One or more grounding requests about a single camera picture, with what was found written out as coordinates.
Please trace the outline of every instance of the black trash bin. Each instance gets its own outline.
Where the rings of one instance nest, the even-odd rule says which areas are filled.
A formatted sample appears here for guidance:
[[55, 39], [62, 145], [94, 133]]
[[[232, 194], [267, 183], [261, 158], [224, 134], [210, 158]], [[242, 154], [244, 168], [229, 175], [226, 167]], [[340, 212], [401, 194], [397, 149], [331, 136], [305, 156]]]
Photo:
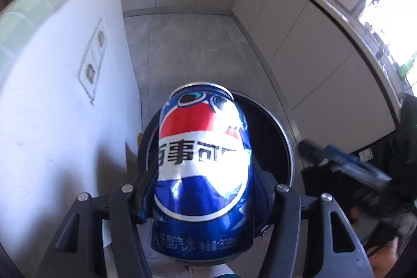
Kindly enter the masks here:
[[[232, 94], [245, 114], [252, 153], [261, 168], [272, 173], [278, 183], [292, 186], [295, 175], [293, 151], [283, 127], [256, 100], [235, 91]], [[139, 172], [149, 169], [149, 165], [158, 156], [158, 131], [159, 111], [143, 134], [138, 154]]]

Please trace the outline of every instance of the light switch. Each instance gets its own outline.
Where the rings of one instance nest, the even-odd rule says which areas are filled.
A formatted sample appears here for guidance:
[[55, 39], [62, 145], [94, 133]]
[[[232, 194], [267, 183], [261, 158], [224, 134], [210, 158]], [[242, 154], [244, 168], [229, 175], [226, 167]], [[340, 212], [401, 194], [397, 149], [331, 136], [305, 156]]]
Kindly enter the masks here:
[[106, 46], [107, 35], [104, 30], [103, 19], [100, 18], [87, 44], [80, 70], [78, 71], [78, 80], [91, 102], [95, 99]]

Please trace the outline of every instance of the can lid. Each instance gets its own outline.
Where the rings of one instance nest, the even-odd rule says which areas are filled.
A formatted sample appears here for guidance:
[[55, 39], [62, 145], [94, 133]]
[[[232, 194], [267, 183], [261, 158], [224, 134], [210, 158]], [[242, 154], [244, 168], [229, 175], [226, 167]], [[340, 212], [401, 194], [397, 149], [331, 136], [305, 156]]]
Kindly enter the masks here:
[[229, 96], [230, 96], [230, 98], [234, 101], [234, 98], [233, 98], [233, 95], [232, 95], [232, 93], [228, 90], [228, 89], [226, 89], [225, 87], [223, 87], [223, 86], [221, 86], [221, 85], [219, 85], [219, 84], [216, 84], [216, 83], [210, 83], [210, 82], [194, 82], [194, 83], [189, 83], [189, 84], [186, 84], [186, 85], [182, 85], [182, 86], [180, 86], [180, 87], [178, 87], [178, 88], [176, 88], [172, 93], [171, 93], [171, 95], [169, 96], [169, 100], [178, 92], [178, 91], [180, 91], [180, 90], [182, 90], [182, 89], [185, 89], [186, 87], [191, 87], [191, 86], [195, 86], [195, 85], [208, 85], [208, 86], [214, 86], [214, 87], [217, 87], [218, 89], [220, 89], [220, 90], [222, 90], [222, 91], [224, 91], [224, 92], [226, 92], [226, 94], [228, 94]]

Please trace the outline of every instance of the window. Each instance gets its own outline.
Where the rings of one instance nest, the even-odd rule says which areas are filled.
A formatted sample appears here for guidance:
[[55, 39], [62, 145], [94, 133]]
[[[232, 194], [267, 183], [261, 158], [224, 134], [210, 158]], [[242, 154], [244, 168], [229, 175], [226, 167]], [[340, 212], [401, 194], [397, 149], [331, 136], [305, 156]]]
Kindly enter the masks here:
[[[417, 52], [417, 2], [415, 0], [366, 0], [359, 21], [369, 23], [380, 39], [389, 44], [389, 52], [399, 66]], [[417, 93], [417, 65], [407, 75]]]

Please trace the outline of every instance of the blue object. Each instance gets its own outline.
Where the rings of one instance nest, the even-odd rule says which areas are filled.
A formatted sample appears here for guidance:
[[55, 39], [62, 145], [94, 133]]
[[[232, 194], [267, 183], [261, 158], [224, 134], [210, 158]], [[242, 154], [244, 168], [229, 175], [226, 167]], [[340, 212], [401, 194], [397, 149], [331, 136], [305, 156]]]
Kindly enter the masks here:
[[177, 89], [160, 115], [151, 247], [192, 265], [225, 263], [248, 250], [251, 153], [245, 116], [227, 89]]

